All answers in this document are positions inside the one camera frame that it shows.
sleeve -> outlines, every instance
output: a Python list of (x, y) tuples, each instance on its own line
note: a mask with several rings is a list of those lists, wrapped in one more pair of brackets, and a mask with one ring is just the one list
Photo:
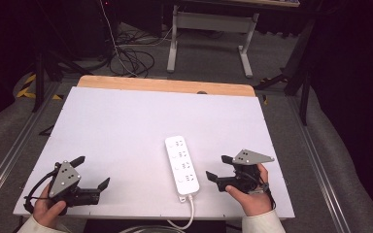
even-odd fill
[(242, 218), (243, 233), (283, 233), (283, 225), (275, 210), (259, 216), (244, 216)]
[(33, 216), (26, 221), (17, 233), (65, 233), (69, 232), (65, 226), (59, 224), (57, 229), (51, 229), (39, 224)]

white power strip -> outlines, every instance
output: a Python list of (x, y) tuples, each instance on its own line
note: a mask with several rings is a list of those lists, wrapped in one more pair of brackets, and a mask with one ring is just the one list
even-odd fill
[(186, 141), (182, 136), (170, 137), (165, 140), (165, 146), (180, 201), (185, 202), (188, 196), (194, 195), (199, 190), (199, 182), (195, 169), (193, 169)]

table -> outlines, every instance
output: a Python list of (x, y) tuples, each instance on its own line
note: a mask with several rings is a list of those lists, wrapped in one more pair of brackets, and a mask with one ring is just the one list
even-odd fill
[[(245, 3), (262, 6), (277, 6), (277, 7), (298, 7), (298, 2), (285, 2), (274, 0), (232, 0), (232, 3)], [(227, 17), (214, 16), (207, 14), (184, 13), (178, 11), (178, 6), (174, 6), (172, 19), (172, 39), (169, 50), (167, 71), (173, 73), (175, 71), (175, 61), (177, 57), (177, 31), (178, 28), (201, 29), (201, 30), (216, 30), (225, 32), (247, 33), (247, 38), (244, 46), (239, 46), (241, 62), (247, 78), (253, 77), (250, 61), (247, 56), (248, 47), (254, 34), (256, 22), (259, 13), (254, 13), (253, 17)]]
[[(210, 94), (191, 94), (197, 91)], [(68, 209), (69, 216), (189, 218), (188, 205), (176, 194), (163, 144), (177, 134), (186, 138), (201, 186), (194, 198), (195, 218), (242, 217), (240, 205), (218, 192), (205, 171), (233, 176), (232, 166), (222, 164), (220, 156), (235, 156), (242, 147), (276, 157), (250, 86), (97, 76), (82, 77), (71, 90), (14, 214), (28, 215), (23, 196), (54, 162), (85, 155), (85, 163), (77, 168), (83, 177), (79, 187), (96, 187), (107, 177), (111, 182), (98, 205)], [(265, 167), (278, 216), (294, 217), (278, 159)]]

power outlet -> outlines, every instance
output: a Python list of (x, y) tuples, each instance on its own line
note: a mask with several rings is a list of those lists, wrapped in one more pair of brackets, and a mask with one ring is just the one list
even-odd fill
[(165, 140), (165, 146), (180, 201), (185, 202), (187, 196), (193, 195), (199, 190), (199, 182), (187, 150), (186, 141), (182, 136), (170, 137)]

human hand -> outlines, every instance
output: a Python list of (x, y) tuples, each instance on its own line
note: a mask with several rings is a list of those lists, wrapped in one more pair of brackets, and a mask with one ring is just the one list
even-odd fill
[[(268, 171), (262, 164), (257, 164), (260, 177), (268, 183)], [(271, 200), (266, 193), (247, 194), (236, 187), (228, 185), (225, 190), (237, 200), (247, 216), (259, 216), (272, 211)]]
[(35, 220), (48, 228), (55, 229), (57, 224), (57, 217), (66, 207), (66, 202), (59, 201), (56, 204), (52, 204), (52, 201), (48, 199), (48, 190), (50, 185), (48, 184), (41, 193), (40, 198), (35, 202), (35, 208), (33, 210), (33, 217)]

